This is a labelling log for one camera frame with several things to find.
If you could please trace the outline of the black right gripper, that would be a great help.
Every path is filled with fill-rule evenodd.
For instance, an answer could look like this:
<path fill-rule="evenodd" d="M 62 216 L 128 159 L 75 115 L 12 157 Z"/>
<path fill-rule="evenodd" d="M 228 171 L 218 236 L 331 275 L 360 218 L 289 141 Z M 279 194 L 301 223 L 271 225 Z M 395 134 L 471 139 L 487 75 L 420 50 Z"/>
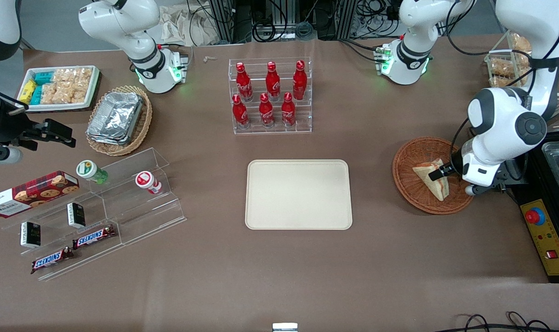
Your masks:
<path fill-rule="evenodd" d="M 30 120 L 25 113 L 8 115 L 0 111 L 0 145 L 16 145 L 37 151 L 38 142 L 58 142 L 76 147 L 72 129 L 58 121 L 45 119 L 41 123 Z"/>

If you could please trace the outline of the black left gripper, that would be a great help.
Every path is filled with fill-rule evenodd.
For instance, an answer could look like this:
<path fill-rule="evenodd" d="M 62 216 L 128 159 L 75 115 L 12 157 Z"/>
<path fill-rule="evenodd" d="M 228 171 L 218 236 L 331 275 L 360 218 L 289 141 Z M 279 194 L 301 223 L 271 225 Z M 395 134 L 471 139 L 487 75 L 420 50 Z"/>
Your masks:
<path fill-rule="evenodd" d="M 429 173 L 429 179 L 431 181 L 437 181 L 441 178 L 448 177 L 454 173 L 457 173 L 458 176 L 463 179 L 464 176 L 464 162 L 462 156 L 454 156 L 453 157 L 453 166 L 452 164 L 444 164 L 439 168 L 435 169 L 433 172 Z"/>

